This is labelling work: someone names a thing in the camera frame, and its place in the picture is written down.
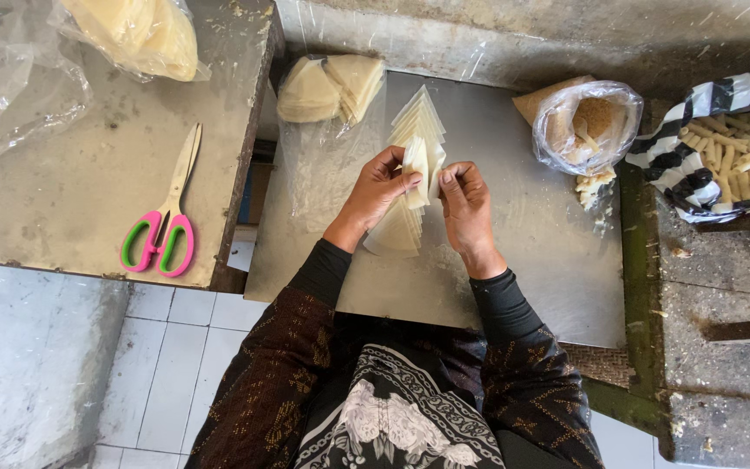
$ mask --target scissors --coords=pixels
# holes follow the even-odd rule
[[[127,271],[140,272],[145,270],[149,267],[149,261],[155,253],[159,254],[158,272],[165,277],[181,275],[190,264],[190,260],[193,258],[193,228],[190,226],[190,219],[181,213],[181,194],[187,186],[187,180],[193,171],[193,165],[196,163],[198,143],[201,137],[202,124],[196,122],[190,130],[190,134],[187,135],[187,140],[184,141],[181,154],[178,155],[178,162],[175,164],[175,172],[172,173],[172,181],[170,182],[169,192],[167,192],[167,200],[161,205],[161,208],[152,210],[141,217],[126,234],[126,239],[123,240],[123,246],[120,249],[120,262]],[[158,234],[168,221],[170,225],[164,240],[160,247],[156,247],[155,242]],[[149,228],[147,240],[144,243],[140,261],[133,265],[129,259],[129,250],[145,227]],[[168,271],[167,265],[172,257],[172,250],[175,247],[178,234],[181,232],[187,237],[187,252],[184,254],[181,265],[172,271]]]

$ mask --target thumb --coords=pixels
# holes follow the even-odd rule
[[[407,192],[411,188],[416,187],[420,182],[422,182],[422,174],[418,171],[413,171],[411,173],[392,178],[389,181],[387,196],[390,198],[396,198],[402,193]]]
[[[459,185],[459,181],[456,180],[453,171],[447,168],[442,169],[438,174],[438,185],[442,189],[451,211],[458,213],[461,208],[467,205],[467,199],[462,191],[462,186]]]

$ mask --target scissors handle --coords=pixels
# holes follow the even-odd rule
[[[172,250],[175,248],[175,240],[178,238],[180,232],[184,232],[187,237],[187,252],[184,253],[184,259],[181,261],[181,265],[175,268],[173,271],[167,270],[167,265],[172,258]],[[190,260],[193,258],[193,227],[190,226],[190,218],[186,215],[176,215],[172,217],[167,230],[166,239],[163,244],[158,248],[158,252],[161,254],[158,257],[158,272],[165,277],[175,277],[181,275],[182,272],[187,269],[190,265]]]
[[[120,263],[123,268],[130,272],[140,272],[149,267],[149,261],[152,255],[155,254],[158,249],[155,247],[155,239],[158,237],[159,227],[161,226],[161,213],[157,210],[152,210],[146,215],[141,217],[135,225],[126,234],[126,239],[123,240],[123,245],[120,248]],[[129,259],[129,250],[132,248],[135,238],[141,233],[144,228],[148,228],[147,240],[143,244],[143,252],[141,252],[141,259],[137,264],[132,265],[132,261]]]

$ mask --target black and white striped bag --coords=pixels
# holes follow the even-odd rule
[[[679,130],[696,117],[720,112],[750,112],[750,73],[702,83],[673,107],[652,135],[632,142],[627,161],[672,201],[690,223],[724,222],[750,213],[750,200],[717,203],[719,186],[699,153],[678,139]]]

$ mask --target scissors blade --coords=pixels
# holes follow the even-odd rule
[[[184,186],[190,178],[190,172],[193,170],[193,165],[196,163],[198,144],[201,137],[202,124],[196,122],[190,130],[190,133],[187,135],[187,139],[184,140],[184,146],[182,146],[181,154],[178,155],[178,161],[175,164],[175,171],[172,173],[168,198],[175,202],[181,199]]]

